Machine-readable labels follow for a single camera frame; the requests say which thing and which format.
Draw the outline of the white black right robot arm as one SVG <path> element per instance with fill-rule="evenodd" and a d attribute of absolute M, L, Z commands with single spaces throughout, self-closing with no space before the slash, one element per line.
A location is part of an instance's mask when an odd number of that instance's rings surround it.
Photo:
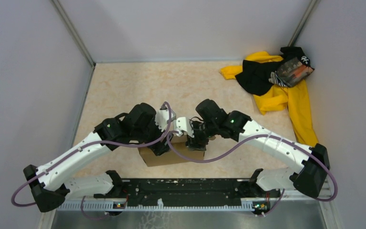
<path fill-rule="evenodd" d="M 198 121 L 185 118 L 176 122 L 177 129 L 188 135 L 186 145 L 191 150 L 205 150 L 209 138 L 219 135 L 257 147 L 286 164 L 280 169 L 257 169 L 249 184 L 252 195 L 261 197 L 267 191 L 284 188 L 318 198 L 330 169 L 325 146 L 291 141 L 240 111 L 227 113 L 210 99 L 203 100 L 195 110 L 200 115 Z"/>

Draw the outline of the brown cardboard box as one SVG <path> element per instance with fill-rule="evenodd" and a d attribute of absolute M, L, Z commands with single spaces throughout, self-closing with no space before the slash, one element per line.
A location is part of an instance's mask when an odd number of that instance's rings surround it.
<path fill-rule="evenodd" d="M 187 137 L 188 137 L 187 135 L 183 135 L 180 137 L 174 136 L 173 139 L 171 140 L 173 147 L 186 157 L 196 160 L 203 160 L 205 152 L 198 150 L 190 150 L 185 145 L 185 142 L 188 140 Z M 156 156 L 154 152 L 149 148 L 139 148 L 138 152 L 143 161 L 145 162 L 145 164 L 147 165 L 147 167 L 173 165 L 189 162 L 188 160 L 179 157 L 176 153 L 174 153 L 171 150 L 169 150 L 166 153 L 163 153 L 160 156 Z"/>

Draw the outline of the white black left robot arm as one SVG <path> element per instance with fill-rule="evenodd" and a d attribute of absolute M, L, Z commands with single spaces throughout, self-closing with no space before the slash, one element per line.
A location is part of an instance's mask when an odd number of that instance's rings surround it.
<path fill-rule="evenodd" d="M 39 211 L 52 211 L 71 198 L 119 197 L 124 185 L 116 171 L 108 170 L 96 177 L 75 178 L 74 174 L 119 147 L 166 152 L 165 137 L 175 118 L 167 102 L 159 110 L 140 103 L 128 113 L 104 119 L 82 141 L 51 162 L 25 167 L 23 173 Z"/>

